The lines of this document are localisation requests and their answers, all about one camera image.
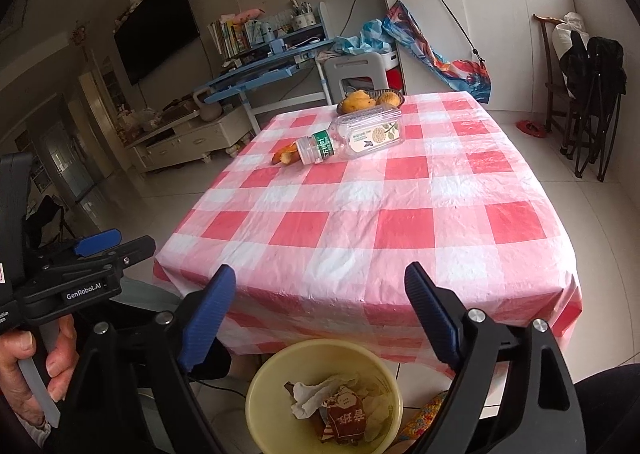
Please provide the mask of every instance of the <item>yellow trash bin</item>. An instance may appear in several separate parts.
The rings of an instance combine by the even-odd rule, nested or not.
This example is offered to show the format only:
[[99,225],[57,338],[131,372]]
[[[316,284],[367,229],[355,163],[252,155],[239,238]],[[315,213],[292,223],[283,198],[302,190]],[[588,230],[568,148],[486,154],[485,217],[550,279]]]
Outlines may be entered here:
[[[379,384],[389,395],[390,417],[373,442],[321,443],[309,420],[293,416],[292,398],[284,385],[316,385],[334,374],[347,373]],[[264,454],[382,454],[398,433],[402,396],[395,374],[370,351],[342,340],[316,339],[289,346],[265,362],[249,387],[245,412],[251,436]]]

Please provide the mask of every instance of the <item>red slipper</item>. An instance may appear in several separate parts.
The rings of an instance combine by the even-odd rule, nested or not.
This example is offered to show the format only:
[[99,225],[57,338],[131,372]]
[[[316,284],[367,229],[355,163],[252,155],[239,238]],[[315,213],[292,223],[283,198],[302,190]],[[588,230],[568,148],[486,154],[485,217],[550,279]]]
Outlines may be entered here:
[[538,124],[537,122],[532,122],[530,120],[521,120],[516,123],[516,127],[526,133],[527,135],[531,135],[532,137],[536,137],[539,139],[546,138],[545,126],[542,124]]

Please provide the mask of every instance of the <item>blue gripper pad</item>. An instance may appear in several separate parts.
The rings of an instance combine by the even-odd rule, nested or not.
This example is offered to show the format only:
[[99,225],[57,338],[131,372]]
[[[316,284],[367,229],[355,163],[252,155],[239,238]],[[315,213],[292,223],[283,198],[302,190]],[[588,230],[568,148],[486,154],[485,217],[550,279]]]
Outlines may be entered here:
[[220,266],[202,293],[198,293],[202,300],[182,330],[182,351],[178,356],[187,373],[204,362],[235,294],[236,272],[228,265]]
[[404,291],[427,333],[436,357],[457,371],[462,362],[458,328],[440,303],[437,289],[420,263],[412,263],[405,269]]
[[79,240],[74,247],[74,252],[76,256],[89,257],[98,252],[116,247],[120,244],[120,241],[122,241],[122,234],[120,234],[119,230],[105,230],[95,236],[89,236],[88,238]]

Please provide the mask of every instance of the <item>red and white checkered tablecloth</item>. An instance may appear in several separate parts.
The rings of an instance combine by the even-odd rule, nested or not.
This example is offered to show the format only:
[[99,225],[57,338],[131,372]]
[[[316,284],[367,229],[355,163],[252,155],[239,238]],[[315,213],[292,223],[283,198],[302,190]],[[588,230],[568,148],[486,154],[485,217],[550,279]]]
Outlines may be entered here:
[[444,371],[404,294],[412,261],[467,307],[543,317],[568,339],[582,310],[574,250],[519,152],[466,93],[401,109],[402,144],[313,166],[271,157],[335,107],[276,116],[171,235],[156,280],[185,294],[230,265],[238,290],[218,337],[236,354],[331,337]]

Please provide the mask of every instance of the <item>pink plush toy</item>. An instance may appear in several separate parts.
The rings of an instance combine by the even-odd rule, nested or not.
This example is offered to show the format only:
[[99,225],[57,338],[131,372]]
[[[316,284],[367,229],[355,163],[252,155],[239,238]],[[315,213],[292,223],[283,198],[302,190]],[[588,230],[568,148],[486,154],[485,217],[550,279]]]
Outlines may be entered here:
[[235,18],[232,19],[234,25],[243,25],[248,20],[254,20],[258,16],[264,14],[262,9],[249,9],[244,12],[240,12]]

